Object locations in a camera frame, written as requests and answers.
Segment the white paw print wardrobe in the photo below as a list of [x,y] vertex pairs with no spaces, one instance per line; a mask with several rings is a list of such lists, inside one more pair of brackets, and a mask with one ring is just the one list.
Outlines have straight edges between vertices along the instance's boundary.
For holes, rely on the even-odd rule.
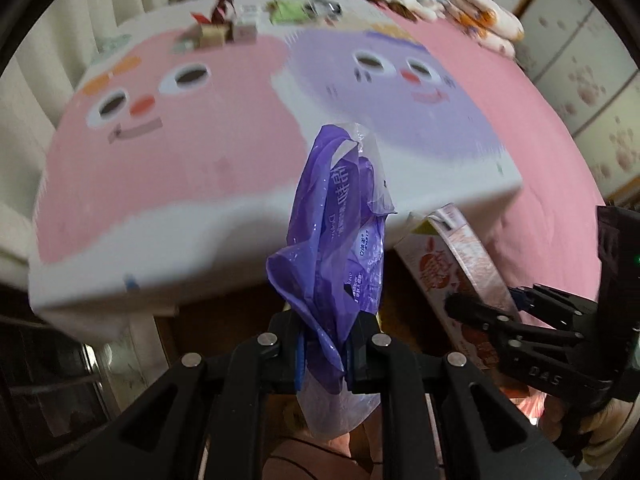
[[613,196],[639,177],[639,67],[590,0],[532,0],[521,22],[516,59]]

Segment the white curtain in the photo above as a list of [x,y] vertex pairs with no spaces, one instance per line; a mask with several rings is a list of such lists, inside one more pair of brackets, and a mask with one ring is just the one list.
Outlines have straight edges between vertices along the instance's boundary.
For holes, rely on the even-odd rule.
[[168,0],[1,0],[1,281],[26,289],[32,215],[64,108],[118,25]]

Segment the crumpled green paper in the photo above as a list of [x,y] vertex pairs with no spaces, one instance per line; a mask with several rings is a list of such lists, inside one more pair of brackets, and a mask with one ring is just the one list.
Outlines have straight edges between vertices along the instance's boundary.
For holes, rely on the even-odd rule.
[[272,0],[268,4],[268,10],[273,25],[298,25],[314,20],[314,14],[305,1]]

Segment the white barcode small box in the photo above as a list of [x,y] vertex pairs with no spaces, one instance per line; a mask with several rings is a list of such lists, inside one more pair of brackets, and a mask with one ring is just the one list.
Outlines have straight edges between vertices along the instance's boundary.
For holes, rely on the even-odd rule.
[[259,9],[241,6],[231,24],[231,38],[236,44],[254,44],[258,37]]

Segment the small brown cardboard box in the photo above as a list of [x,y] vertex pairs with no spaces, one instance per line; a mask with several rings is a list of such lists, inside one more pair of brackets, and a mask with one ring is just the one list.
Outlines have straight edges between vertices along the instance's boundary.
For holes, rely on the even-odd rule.
[[193,52],[202,49],[223,47],[231,37],[228,24],[196,24],[182,32],[174,42],[176,53]]

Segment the red cigarette pack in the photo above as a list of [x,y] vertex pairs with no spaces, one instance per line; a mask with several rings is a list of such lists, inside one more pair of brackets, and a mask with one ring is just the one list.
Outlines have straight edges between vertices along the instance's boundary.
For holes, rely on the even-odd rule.
[[192,12],[191,16],[201,25],[225,25],[236,15],[234,0],[217,0],[208,15]]

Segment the purple plastic bag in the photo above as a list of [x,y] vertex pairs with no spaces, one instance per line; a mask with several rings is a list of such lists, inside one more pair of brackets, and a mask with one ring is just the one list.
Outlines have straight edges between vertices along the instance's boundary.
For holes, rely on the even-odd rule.
[[266,262],[270,284],[305,325],[297,400],[311,434],[348,434],[380,403],[347,389],[345,344],[360,313],[378,313],[385,221],[395,211],[375,135],[325,125],[295,192],[286,244]]

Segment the metal shelf rack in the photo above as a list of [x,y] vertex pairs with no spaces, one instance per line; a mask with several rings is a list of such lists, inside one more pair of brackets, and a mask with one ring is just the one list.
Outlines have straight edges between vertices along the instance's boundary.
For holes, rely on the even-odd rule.
[[37,466],[76,451],[113,418],[91,352],[1,287],[1,448]]

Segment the pink bed sheet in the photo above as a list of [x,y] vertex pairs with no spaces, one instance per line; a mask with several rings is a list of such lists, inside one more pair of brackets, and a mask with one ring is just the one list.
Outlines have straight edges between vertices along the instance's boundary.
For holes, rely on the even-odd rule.
[[462,84],[521,174],[521,192],[482,237],[504,280],[596,298],[596,208],[603,200],[561,119],[514,62],[480,47],[454,24],[384,14]]

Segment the cartoon face play mat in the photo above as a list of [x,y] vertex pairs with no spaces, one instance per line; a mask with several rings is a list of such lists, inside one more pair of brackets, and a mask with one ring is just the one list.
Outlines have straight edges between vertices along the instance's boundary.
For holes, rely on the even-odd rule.
[[29,302],[85,341],[114,338],[130,310],[258,281],[284,243],[311,145],[329,124],[374,135],[395,206],[457,205],[487,231],[522,178],[497,123],[454,73],[469,41],[340,0],[333,24],[276,25],[270,0],[238,0],[254,41],[194,49],[207,1],[122,26],[116,51],[68,101],[35,209]]

